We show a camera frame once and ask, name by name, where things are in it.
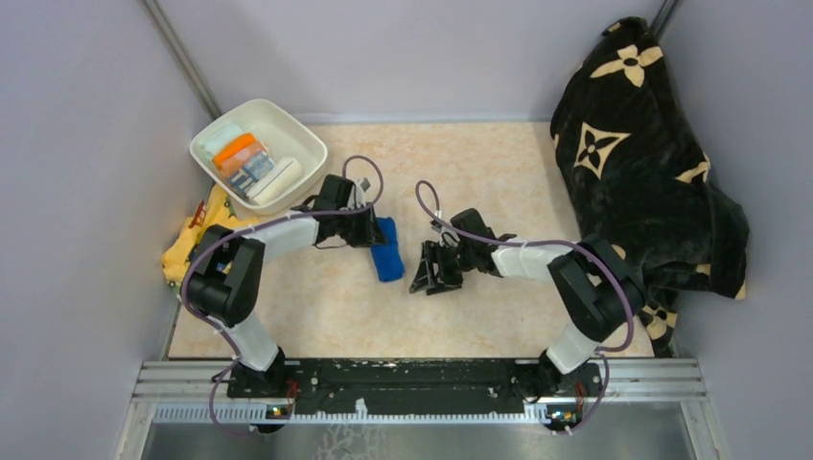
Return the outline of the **blue towel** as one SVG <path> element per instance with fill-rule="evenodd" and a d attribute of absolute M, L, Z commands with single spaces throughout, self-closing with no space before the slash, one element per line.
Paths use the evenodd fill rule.
<path fill-rule="evenodd" d="M 393 218 L 377 218 L 377 223 L 386 239 L 385 244 L 370 248 L 378 280 L 382 283 L 401 280 L 405 266 L 400 255 L 396 222 Z"/>

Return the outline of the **cream white towel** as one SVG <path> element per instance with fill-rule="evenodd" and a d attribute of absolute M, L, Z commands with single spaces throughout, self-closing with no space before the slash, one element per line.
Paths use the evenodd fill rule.
<path fill-rule="evenodd" d="M 254 205 L 268 206 L 294 186 L 302 174 L 303 167 L 297 159 L 283 158 L 248 190 L 248 199 Z"/>

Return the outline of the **rabbit print striped towel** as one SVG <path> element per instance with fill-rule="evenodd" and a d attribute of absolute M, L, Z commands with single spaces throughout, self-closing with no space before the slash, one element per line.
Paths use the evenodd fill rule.
<path fill-rule="evenodd" d="M 248 197 L 249 190 L 271 172 L 275 163 L 263 152 L 253 153 L 227 179 L 227 184 L 236 194 Z"/>

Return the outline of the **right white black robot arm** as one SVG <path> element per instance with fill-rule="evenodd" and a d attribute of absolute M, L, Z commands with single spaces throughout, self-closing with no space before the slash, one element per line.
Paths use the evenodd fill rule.
<path fill-rule="evenodd" d="M 434 295 L 459 289 L 463 274 L 471 270 L 555 285 L 569 323 L 541 354 L 540 382 L 552 395 L 574 386 L 576 369 L 618 328 L 633 331 L 633 318 L 645 304 L 642 281 L 611 244 L 596 236 L 541 245 L 464 236 L 451 243 L 424 241 L 409 291 Z"/>

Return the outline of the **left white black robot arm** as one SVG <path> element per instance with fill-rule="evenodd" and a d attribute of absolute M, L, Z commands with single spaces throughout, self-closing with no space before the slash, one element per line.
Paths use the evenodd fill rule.
<path fill-rule="evenodd" d="M 299 207 L 256 226 L 210 227 L 181 281 L 181 303 L 219 331 L 236 366 L 250 373 L 252 387 L 266 397 L 285 389 L 288 372 L 284 352 L 255 313 L 264 264 L 333 237 L 353 248 L 394 242 L 370 205 L 328 211 Z"/>

